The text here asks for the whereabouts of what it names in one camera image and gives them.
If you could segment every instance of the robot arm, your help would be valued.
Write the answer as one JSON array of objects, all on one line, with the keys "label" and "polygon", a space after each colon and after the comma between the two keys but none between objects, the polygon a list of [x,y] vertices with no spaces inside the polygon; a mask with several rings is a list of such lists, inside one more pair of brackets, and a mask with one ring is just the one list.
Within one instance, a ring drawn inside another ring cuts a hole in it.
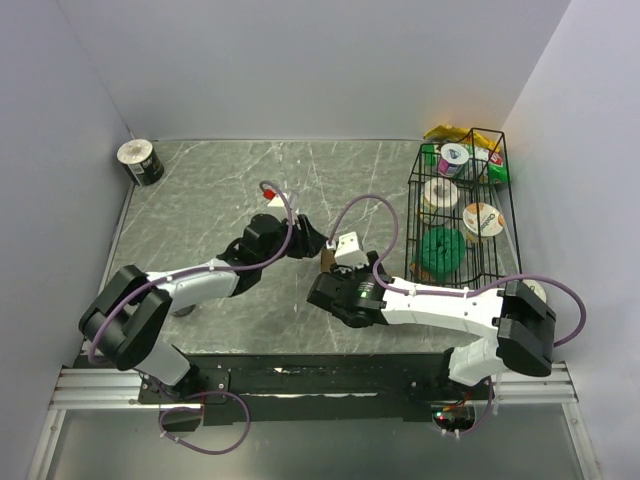
[{"label": "robot arm", "polygon": [[446,377],[466,386],[507,370],[535,377],[551,374],[555,313],[520,282],[467,298],[461,290],[389,277],[380,268],[382,279],[396,288],[434,292],[406,295],[385,290],[376,282],[371,266],[377,254],[364,254],[355,233],[340,237],[335,258],[346,268],[321,274],[307,300],[346,325],[416,323],[477,335],[480,338],[469,345],[447,350],[443,360]]},{"label": "robot arm", "polygon": [[[273,198],[267,210],[282,217],[282,201]],[[180,270],[144,273],[132,265],[123,267],[86,311],[80,320],[80,331],[95,341],[98,329],[116,305],[141,286],[149,286],[130,302],[128,311],[117,314],[99,338],[97,348],[119,370],[135,368],[180,391],[179,384],[197,372],[178,349],[158,338],[167,315],[205,300],[239,295],[257,284],[262,268],[232,271],[230,267],[260,264],[278,252],[289,225],[274,215],[254,216],[241,238],[211,261],[190,268],[195,273],[188,276],[178,275],[184,272]],[[326,237],[311,226],[305,215],[296,215],[284,255],[312,258],[325,242]]]}]

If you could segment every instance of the small white box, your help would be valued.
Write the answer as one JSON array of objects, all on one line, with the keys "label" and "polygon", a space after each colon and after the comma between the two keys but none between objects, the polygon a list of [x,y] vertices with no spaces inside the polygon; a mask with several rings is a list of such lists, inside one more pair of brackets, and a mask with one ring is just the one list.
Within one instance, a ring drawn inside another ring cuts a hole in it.
[{"label": "small white box", "polygon": [[[289,201],[289,205],[291,205],[291,210],[293,211],[294,221],[296,219],[296,215],[298,214],[298,195],[295,193],[283,192],[285,198]],[[287,218],[287,211],[284,208],[284,202],[280,198],[280,196],[276,195],[273,199],[267,204],[267,213],[269,215],[273,215],[278,220],[282,221]]]},{"label": "small white box", "polygon": [[369,265],[369,259],[356,232],[340,235],[334,257],[338,265],[346,267],[362,268]]}]

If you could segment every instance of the white can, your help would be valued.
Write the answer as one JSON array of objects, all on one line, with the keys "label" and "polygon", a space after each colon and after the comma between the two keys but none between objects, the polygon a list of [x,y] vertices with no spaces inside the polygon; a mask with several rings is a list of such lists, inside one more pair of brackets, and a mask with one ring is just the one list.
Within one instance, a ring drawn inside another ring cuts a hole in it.
[{"label": "white can", "polygon": [[458,203],[458,187],[445,178],[434,178],[422,188],[420,218],[427,225],[443,225]]},{"label": "white can", "polygon": [[542,288],[542,285],[540,285],[535,280],[529,280],[528,278],[526,280],[523,280],[522,283],[533,290],[533,293],[538,295],[538,297],[540,297],[540,299],[544,303],[547,303],[547,293],[544,291],[544,288]]},{"label": "white can", "polygon": [[462,223],[465,237],[472,243],[495,237],[504,230],[504,217],[487,203],[467,205],[462,212]]},{"label": "white can", "polygon": [[453,177],[469,161],[469,152],[457,143],[446,143],[440,147],[438,173]]}]

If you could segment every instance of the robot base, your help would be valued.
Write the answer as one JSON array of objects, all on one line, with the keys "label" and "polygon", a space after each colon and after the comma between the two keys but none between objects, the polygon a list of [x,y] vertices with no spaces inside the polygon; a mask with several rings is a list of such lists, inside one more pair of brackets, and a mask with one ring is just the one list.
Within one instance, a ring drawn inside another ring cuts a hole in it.
[{"label": "robot base", "polygon": [[[469,390],[473,400],[489,396],[484,382],[467,388],[447,380],[447,353],[187,358],[199,369],[198,391],[240,395],[252,421],[402,418],[430,422],[432,404],[456,402]],[[185,403],[164,396],[153,383],[143,383],[139,402]],[[203,425],[244,421],[244,412],[235,403],[222,396],[208,397]]]}]

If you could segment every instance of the floor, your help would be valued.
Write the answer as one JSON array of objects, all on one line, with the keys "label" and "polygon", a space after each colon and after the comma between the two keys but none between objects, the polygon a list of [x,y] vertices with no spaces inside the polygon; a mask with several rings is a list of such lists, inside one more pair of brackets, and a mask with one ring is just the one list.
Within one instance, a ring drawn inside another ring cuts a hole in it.
[{"label": "floor", "polygon": [[[166,271],[209,260],[262,211],[258,182],[268,179],[298,190],[300,213],[322,232],[358,194],[389,199],[401,231],[385,268],[402,277],[407,180],[418,147],[407,141],[158,142],[164,176],[135,188],[111,273],[127,264]],[[391,217],[384,206],[365,201],[341,225],[342,233],[350,230],[367,250],[382,251],[391,239]],[[249,292],[168,319],[161,336],[186,353],[442,352],[474,338],[417,325],[346,327],[306,303],[319,270],[319,259],[280,260]]]}]

